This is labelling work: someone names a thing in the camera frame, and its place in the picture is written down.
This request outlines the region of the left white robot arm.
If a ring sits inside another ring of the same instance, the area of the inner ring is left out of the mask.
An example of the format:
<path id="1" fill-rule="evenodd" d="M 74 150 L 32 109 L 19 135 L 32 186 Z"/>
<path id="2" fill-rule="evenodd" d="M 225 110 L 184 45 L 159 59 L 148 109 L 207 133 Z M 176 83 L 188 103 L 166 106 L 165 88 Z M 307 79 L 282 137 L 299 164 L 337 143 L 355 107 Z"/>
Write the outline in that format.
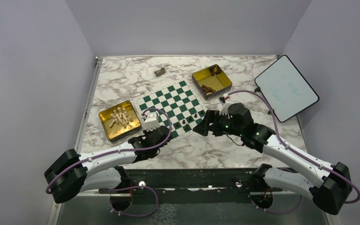
<path id="1" fill-rule="evenodd" d="M 45 191 L 56 203 L 64 203 L 91 189 L 113 188 L 116 192 L 124 192 L 129 181 L 121 166 L 154 158 L 160 147 L 171 138 L 172 129 L 160 126 L 117 147 L 96 153 L 78 154 L 69 149 L 45 171 Z"/>

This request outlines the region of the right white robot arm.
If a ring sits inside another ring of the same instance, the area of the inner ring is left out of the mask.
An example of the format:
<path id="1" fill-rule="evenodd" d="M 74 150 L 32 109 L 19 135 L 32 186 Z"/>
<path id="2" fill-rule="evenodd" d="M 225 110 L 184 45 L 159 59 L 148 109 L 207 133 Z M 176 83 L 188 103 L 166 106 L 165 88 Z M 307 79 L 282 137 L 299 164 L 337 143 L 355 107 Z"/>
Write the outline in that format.
<path id="1" fill-rule="evenodd" d="M 286 172 L 268 164 L 260 165 L 252 174 L 252 186 L 259 191 L 280 188 L 313 201 L 326 213 L 337 215 L 345 204 L 352 187 L 344 179 L 350 178 L 346 165 L 336 165 L 317 159 L 292 145 L 281 143 L 276 132 L 255 123 L 249 109 L 241 103 L 231 104 L 227 112 L 207 110 L 203 120 L 193 131 L 207 136 L 235 135 L 243 145 L 274 157 L 296 172 Z"/>

